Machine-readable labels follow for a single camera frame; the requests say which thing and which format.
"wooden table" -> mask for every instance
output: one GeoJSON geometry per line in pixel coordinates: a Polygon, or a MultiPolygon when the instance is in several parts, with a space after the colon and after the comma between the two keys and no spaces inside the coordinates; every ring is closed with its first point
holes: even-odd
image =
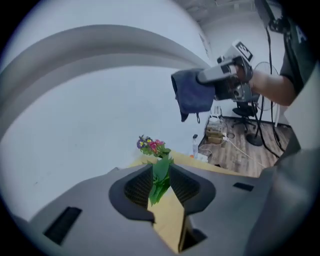
{"type": "MultiPolygon", "coordinates": [[[[170,156],[173,158],[174,163],[177,165],[187,165],[203,170],[208,170],[216,173],[228,174],[228,175],[240,175],[237,172],[227,170],[215,165],[201,162],[187,155],[171,151],[170,156]]],[[[134,161],[129,167],[139,166],[146,164],[147,161],[156,163],[157,158],[154,156],[148,156],[142,154],[136,161],[134,161]]],[[[178,254],[178,245],[182,230],[182,224],[184,219],[184,208],[176,197],[171,187],[163,195],[159,203],[151,206],[150,201],[148,204],[148,210],[153,212],[155,217],[154,230],[164,240],[164,242],[178,254]]]]}

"white wall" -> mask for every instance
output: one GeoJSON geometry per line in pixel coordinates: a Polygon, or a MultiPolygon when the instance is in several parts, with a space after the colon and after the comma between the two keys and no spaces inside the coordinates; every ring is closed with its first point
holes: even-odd
{"type": "MultiPolygon", "coordinates": [[[[174,2],[55,0],[44,2],[16,31],[1,68],[52,34],[97,24],[151,31],[211,63],[199,37],[205,38],[203,31],[174,2]]],[[[128,166],[141,154],[136,148],[139,135],[163,140],[167,147],[185,154],[190,152],[193,134],[201,140],[208,113],[200,115],[201,124],[195,115],[181,122],[170,77],[177,69],[164,67],[163,58],[168,56],[152,66],[141,66],[144,61],[135,65],[134,60],[160,56],[124,52],[64,63],[18,90],[20,94],[2,113],[1,118],[19,113],[0,141],[1,192],[14,214],[30,220],[76,183],[128,166]],[[122,63],[125,58],[128,66],[122,63]],[[107,60],[107,67],[81,71],[59,86],[48,87],[36,101],[30,100],[35,90],[44,90],[53,80],[83,67],[95,67],[101,60],[107,60]],[[28,107],[17,111],[24,104],[28,107]]],[[[174,66],[192,68],[188,60],[182,61],[175,60],[174,66]]]]}
{"type": "MultiPolygon", "coordinates": [[[[213,61],[217,57],[223,55],[230,47],[233,41],[240,39],[252,52],[254,59],[252,67],[254,68],[260,62],[269,62],[269,46],[266,31],[263,23],[256,12],[246,12],[237,15],[225,17],[212,23],[202,26],[208,40],[210,41],[213,61]]],[[[271,37],[271,55],[272,65],[278,73],[283,64],[285,47],[283,43],[283,35],[270,31],[271,37]]],[[[237,104],[232,100],[215,101],[212,107],[221,106],[222,113],[226,117],[239,117],[233,113],[232,109],[237,104]]],[[[275,107],[273,108],[273,120],[275,120],[275,107]]],[[[284,107],[280,107],[280,113],[283,114],[284,107]]],[[[271,111],[264,111],[262,120],[271,121],[271,111]]],[[[280,123],[287,123],[284,117],[279,119],[280,123]]]]}
{"type": "Polygon", "coordinates": [[[204,32],[172,0],[43,0],[15,31],[0,71],[27,47],[48,36],[82,26],[105,24],[154,32],[211,64],[199,36],[205,39],[204,32]]]}

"gray surface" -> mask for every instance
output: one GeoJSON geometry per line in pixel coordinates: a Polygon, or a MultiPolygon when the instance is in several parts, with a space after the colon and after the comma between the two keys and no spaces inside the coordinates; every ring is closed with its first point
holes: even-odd
{"type": "Polygon", "coordinates": [[[210,82],[215,82],[223,79],[227,79],[230,76],[234,76],[237,74],[236,69],[232,65],[233,60],[227,59],[216,66],[210,67],[208,69],[203,70],[200,72],[197,76],[198,80],[202,84],[207,84],[210,82]],[[228,72],[223,72],[222,68],[223,66],[228,66],[228,72]]]}
{"type": "Polygon", "coordinates": [[[300,150],[274,167],[271,188],[251,231],[246,256],[271,253],[292,236],[305,220],[319,194],[319,155],[320,148],[300,150]]]}
{"type": "MultiPolygon", "coordinates": [[[[142,166],[114,169],[77,184],[43,208],[31,220],[32,228],[43,233],[66,207],[77,207],[82,213],[61,244],[66,255],[175,255],[151,223],[126,219],[109,201],[111,185],[142,166]]],[[[272,172],[266,169],[260,178],[252,178],[180,166],[208,179],[216,188],[210,205],[190,216],[193,227],[207,239],[181,254],[242,255],[267,196],[272,172]],[[233,187],[236,182],[255,187],[249,192],[233,187]]]]}
{"type": "Polygon", "coordinates": [[[65,255],[169,255],[172,251],[154,231],[152,224],[132,221],[119,214],[109,201],[109,188],[118,179],[141,166],[111,170],[85,180],[58,197],[30,222],[36,232],[44,232],[66,207],[82,213],[62,242],[65,255]]]}
{"type": "Polygon", "coordinates": [[[259,178],[232,176],[182,166],[211,181],[216,196],[203,211],[189,216],[193,228],[207,239],[186,250],[182,255],[243,255],[251,229],[259,217],[272,181],[271,169],[264,169],[259,178]],[[252,191],[233,185],[236,182],[253,185],[252,191]]]}

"white curved surface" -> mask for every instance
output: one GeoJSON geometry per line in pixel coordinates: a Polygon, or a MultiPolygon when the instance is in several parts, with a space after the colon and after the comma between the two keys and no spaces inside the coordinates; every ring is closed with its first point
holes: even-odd
{"type": "Polygon", "coordinates": [[[186,69],[207,68],[209,65],[166,37],[130,26],[91,25],[51,35],[24,50],[0,75],[0,138],[28,105],[52,87],[88,72],[121,66],[186,69]],[[20,94],[25,95],[25,90],[40,78],[59,67],[92,56],[129,53],[136,56],[123,59],[117,55],[113,60],[104,58],[94,64],[90,63],[74,73],[64,73],[59,80],[49,79],[37,86],[37,89],[28,90],[29,96],[23,96],[23,99],[20,97],[19,102],[15,101],[20,94]]]}
{"type": "Polygon", "coordinates": [[[38,3],[15,31],[0,71],[36,42],[59,32],[91,25],[122,25],[153,32],[185,47],[209,65],[212,63],[199,36],[206,39],[204,32],[174,1],[47,0],[38,3]]]}

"black slot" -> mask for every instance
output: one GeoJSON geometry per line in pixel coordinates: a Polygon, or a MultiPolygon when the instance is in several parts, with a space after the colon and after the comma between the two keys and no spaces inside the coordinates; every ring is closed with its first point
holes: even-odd
{"type": "Polygon", "coordinates": [[[207,236],[204,233],[202,233],[200,230],[196,228],[192,228],[189,218],[184,216],[181,235],[180,235],[180,241],[178,245],[179,253],[199,244],[206,238],[207,236]]]}
{"type": "Polygon", "coordinates": [[[246,190],[246,191],[252,191],[254,189],[254,186],[248,185],[248,184],[244,184],[244,183],[240,183],[240,182],[237,182],[233,186],[238,188],[238,189],[246,190]]]}
{"type": "Polygon", "coordinates": [[[51,241],[61,245],[81,212],[82,210],[76,207],[67,207],[43,234],[51,241]]]}

